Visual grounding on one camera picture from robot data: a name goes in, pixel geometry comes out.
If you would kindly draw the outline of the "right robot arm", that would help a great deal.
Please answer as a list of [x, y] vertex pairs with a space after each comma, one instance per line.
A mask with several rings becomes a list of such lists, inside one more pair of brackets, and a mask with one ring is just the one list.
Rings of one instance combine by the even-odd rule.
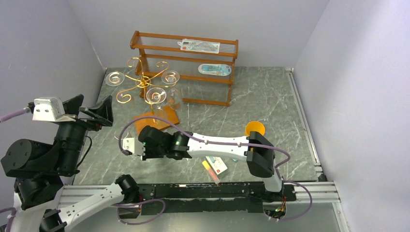
[[189, 131], [169, 134], [146, 126], [139, 133], [138, 141], [144, 146], [142, 160], [212, 156], [244, 161], [250, 174], [262, 179], [269, 199], [276, 201], [284, 194], [282, 181], [275, 173], [276, 148], [259, 132], [252, 131], [241, 137], [212, 137]]

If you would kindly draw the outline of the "clear champagne flute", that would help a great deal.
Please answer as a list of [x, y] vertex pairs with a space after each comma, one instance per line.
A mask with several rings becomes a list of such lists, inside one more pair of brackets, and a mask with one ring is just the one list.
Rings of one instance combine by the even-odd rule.
[[166, 100], [166, 92], [161, 87], [152, 87], [146, 93], [146, 101], [151, 106], [153, 116], [166, 118], [166, 111], [162, 107], [162, 103]]

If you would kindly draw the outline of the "clear wine glass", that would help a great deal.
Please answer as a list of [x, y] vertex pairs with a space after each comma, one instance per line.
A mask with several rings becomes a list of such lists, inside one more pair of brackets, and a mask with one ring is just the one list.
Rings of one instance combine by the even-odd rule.
[[107, 85], [115, 87], [121, 85], [125, 80], [125, 74], [122, 72], [110, 72], [106, 75], [104, 81]]
[[167, 103], [173, 110], [180, 109], [183, 102], [182, 92], [177, 87], [179, 79], [179, 73], [173, 70], [165, 71], [161, 76], [161, 80], [166, 86]]
[[123, 141], [123, 139], [128, 138], [130, 136], [130, 132], [128, 130], [125, 130], [125, 132], [122, 133], [122, 136], [120, 136], [122, 132], [122, 129], [116, 129], [114, 131], [114, 138], [116, 140]]

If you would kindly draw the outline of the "orange plastic goblet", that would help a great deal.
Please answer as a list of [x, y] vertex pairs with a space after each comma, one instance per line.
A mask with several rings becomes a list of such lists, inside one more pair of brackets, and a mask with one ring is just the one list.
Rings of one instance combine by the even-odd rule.
[[265, 126], [259, 121], [251, 121], [245, 127], [245, 135], [249, 136], [251, 132], [258, 132], [261, 135], [265, 134]]

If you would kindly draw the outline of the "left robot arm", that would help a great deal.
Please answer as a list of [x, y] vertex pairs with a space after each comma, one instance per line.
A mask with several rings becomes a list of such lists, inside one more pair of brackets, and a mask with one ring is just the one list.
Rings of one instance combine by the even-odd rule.
[[113, 125], [112, 97], [93, 107], [84, 107], [83, 95], [62, 101], [42, 97], [27, 107], [1, 118], [32, 113], [34, 121], [52, 122], [58, 130], [52, 144], [30, 139], [15, 141], [1, 159], [8, 177], [15, 178], [14, 205], [6, 208], [8, 221], [3, 232], [67, 232], [88, 217], [115, 205], [139, 199], [139, 187], [130, 175], [121, 175], [98, 193], [55, 209], [53, 202], [62, 190], [63, 176], [79, 172], [78, 160], [88, 131], [99, 131]]

